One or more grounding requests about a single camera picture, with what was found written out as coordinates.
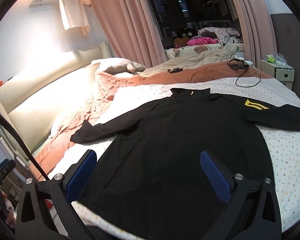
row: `metal screw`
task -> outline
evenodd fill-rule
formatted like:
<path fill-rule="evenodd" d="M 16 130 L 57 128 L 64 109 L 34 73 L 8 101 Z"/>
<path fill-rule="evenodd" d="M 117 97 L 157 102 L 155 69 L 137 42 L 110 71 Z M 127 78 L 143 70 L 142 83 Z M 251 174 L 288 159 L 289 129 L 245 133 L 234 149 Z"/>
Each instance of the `metal screw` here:
<path fill-rule="evenodd" d="M 26 184 L 30 184 L 32 181 L 32 178 L 26 179 Z"/>
<path fill-rule="evenodd" d="M 62 178 L 62 174 L 58 173 L 57 175 L 54 176 L 55 180 L 59 180 Z"/>
<path fill-rule="evenodd" d="M 266 182 L 267 184 L 271 184 L 271 179 L 265 178 L 265 182 Z"/>
<path fill-rule="evenodd" d="M 240 173 L 237 173 L 234 177 L 235 177 L 237 180 L 243 180 L 243 175 L 240 174 Z"/>

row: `gray wall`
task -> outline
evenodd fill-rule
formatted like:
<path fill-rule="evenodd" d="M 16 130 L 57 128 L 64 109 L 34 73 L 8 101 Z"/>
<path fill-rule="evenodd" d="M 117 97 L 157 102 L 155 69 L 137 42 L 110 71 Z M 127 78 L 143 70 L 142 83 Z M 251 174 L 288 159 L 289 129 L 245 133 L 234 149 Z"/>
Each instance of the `gray wall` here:
<path fill-rule="evenodd" d="M 292 90 L 300 98 L 300 22 L 291 13 L 271 15 L 278 53 L 295 69 Z"/>

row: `cable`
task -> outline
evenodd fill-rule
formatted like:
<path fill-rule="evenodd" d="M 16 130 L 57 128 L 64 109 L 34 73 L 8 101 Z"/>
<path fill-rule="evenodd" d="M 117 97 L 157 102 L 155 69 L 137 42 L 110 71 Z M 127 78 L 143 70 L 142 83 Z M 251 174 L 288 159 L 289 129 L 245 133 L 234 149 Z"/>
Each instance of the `cable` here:
<path fill-rule="evenodd" d="M 245 87 L 245 86 L 239 86 L 239 85 L 237 85 L 237 81 L 238 81 L 238 79 L 244 74 L 244 73 L 246 73 L 246 71 L 248 70 L 249 68 L 247 68 L 238 78 L 237 78 L 237 80 L 235 81 L 235 85 L 237 86 L 237 87 L 241 87 L 241 88 L 252 88 L 252 87 L 255 87 L 256 85 L 258 85 L 260 82 L 261 82 L 261 74 L 260 74 L 260 80 L 255 84 L 255 85 L 253 85 L 253 86 L 248 86 L 248 87 Z"/>

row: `polka dot bedsheet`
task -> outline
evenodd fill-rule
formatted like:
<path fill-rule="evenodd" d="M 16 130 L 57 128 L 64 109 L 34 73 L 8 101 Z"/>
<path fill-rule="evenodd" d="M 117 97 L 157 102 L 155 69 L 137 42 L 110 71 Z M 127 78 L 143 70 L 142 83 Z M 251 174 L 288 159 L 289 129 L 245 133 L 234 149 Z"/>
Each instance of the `polka dot bedsheet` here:
<path fill-rule="evenodd" d="M 232 94 L 249 97 L 270 103 L 274 106 L 290 104 L 300 107 L 300 99 L 294 92 L 286 88 L 276 79 L 262 79 L 252 88 L 241 88 L 235 85 L 236 78 L 224 78 L 197 84 L 174 85 L 141 85 L 120 88 L 109 109 L 100 116 L 98 123 L 105 123 L 121 114 L 133 110 L 142 104 L 169 97 L 171 88 L 206 89 L 211 93 Z M 259 81 L 258 78 L 240 78 L 238 85 L 250 86 Z M 271 156 L 275 189 L 279 201 L 282 231 L 286 231 L 300 220 L 300 132 L 284 131 L 258 126 L 267 143 Z M 97 153 L 98 159 L 105 152 L 116 136 L 104 139 L 93 145 L 76 144 L 68 149 L 64 158 L 49 174 L 52 178 L 57 173 L 65 173 L 71 164 L 76 163 L 87 149 Z M 103 220 L 78 202 L 72 203 L 82 221 L 86 225 L 95 225 L 119 239 L 141 239 Z"/>

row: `pink curtain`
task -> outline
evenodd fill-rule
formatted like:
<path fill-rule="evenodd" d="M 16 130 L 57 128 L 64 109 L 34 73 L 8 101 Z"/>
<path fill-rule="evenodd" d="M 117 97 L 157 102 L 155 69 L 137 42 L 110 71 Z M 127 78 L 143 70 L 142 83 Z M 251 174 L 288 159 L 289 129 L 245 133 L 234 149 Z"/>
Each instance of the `pink curtain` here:
<path fill-rule="evenodd" d="M 146 0 L 91 0 L 91 3 L 118 57 L 147 68 L 166 61 Z"/>
<path fill-rule="evenodd" d="M 261 68 L 261 59 L 277 53 L 272 20 L 265 0 L 234 0 L 247 60 Z"/>

